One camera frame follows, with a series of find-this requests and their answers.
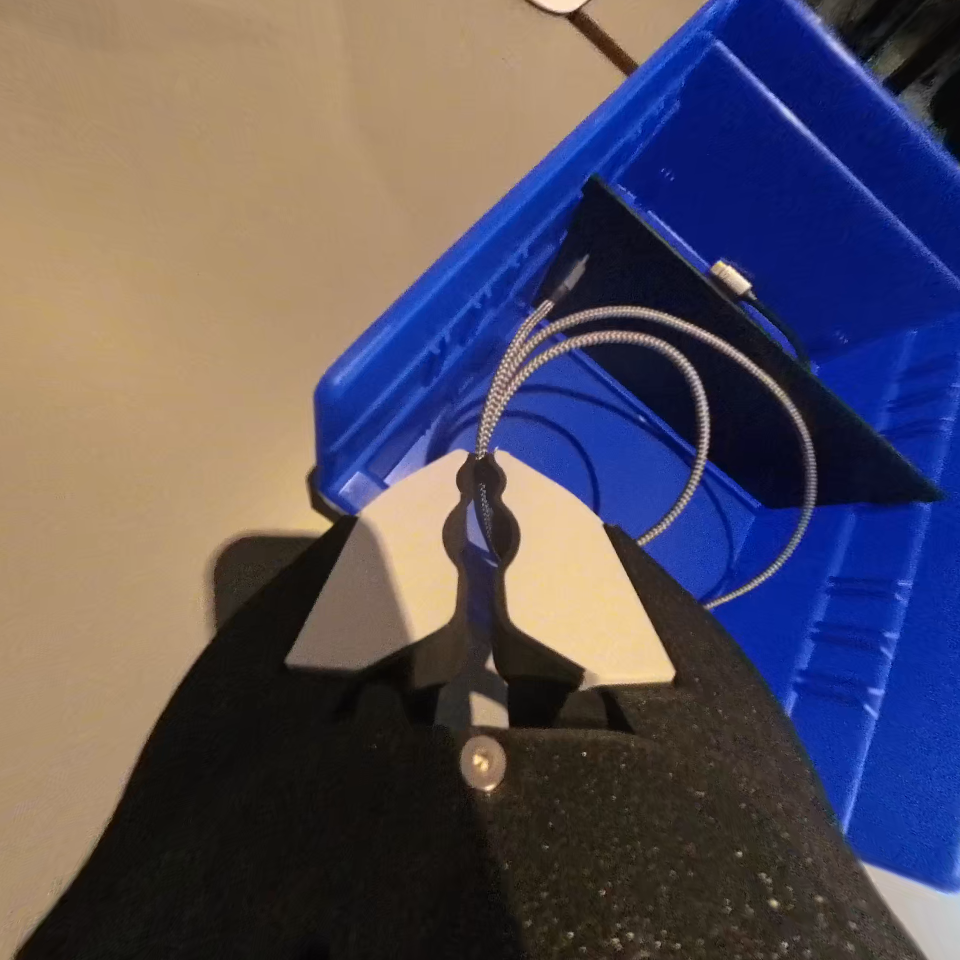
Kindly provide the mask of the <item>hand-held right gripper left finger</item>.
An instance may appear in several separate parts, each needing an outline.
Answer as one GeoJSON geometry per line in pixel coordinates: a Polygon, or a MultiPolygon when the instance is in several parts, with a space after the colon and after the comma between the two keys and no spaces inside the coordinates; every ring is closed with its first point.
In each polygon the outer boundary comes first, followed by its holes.
{"type": "Polygon", "coordinates": [[[446,686],[470,649],[464,563],[473,459],[454,450],[373,499],[286,656],[291,670],[446,686]]]}

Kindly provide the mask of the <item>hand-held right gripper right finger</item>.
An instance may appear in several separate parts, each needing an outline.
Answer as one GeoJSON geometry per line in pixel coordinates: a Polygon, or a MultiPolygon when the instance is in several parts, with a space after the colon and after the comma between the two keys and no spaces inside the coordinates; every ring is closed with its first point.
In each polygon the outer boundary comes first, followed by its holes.
{"type": "Polygon", "coordinates": [[[496,559],[491,655],[512,727],[553,727],[570,700],[673,686],[677,670],[603,520],[509,453],[486,455],[496,559]]]}

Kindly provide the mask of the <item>blue plastic bin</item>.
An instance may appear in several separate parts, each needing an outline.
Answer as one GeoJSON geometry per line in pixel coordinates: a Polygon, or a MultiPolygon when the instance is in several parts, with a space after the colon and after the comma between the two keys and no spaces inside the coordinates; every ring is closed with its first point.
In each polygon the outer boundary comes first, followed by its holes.
{"type": "Polygon", "coordinates": [[[714,616],[859,858],[958,891],[958,166],[800,2],[707,3],[330,366],[317,498],[474,446],[592,176],[945,493],[817,505],[714,616]]]}

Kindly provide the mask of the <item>black divider panel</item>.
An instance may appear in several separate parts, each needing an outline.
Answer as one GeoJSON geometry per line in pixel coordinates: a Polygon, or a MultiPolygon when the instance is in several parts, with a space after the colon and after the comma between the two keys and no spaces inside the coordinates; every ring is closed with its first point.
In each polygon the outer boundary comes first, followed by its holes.
{"type": "MultiPolygon", "coordinates": [[[[541,294],[583,258],[582,277],[551,319],[600,307],[642,307],[729,343],[769,375],[801,415],[816,455],[818,506],[899,506],[946,498],[927,474],[763,332],[730,294],[721,293],[598,175],[582,187],[541,294]]],[[[650,318],[594,318],[565,335],[604,330],[648,334],[683,354],[701,378],[709,405],[709,461],[767,508],[801,505],[805,471],[798,434],[781,402],[757,378],[690,333],[650,318]]]]}

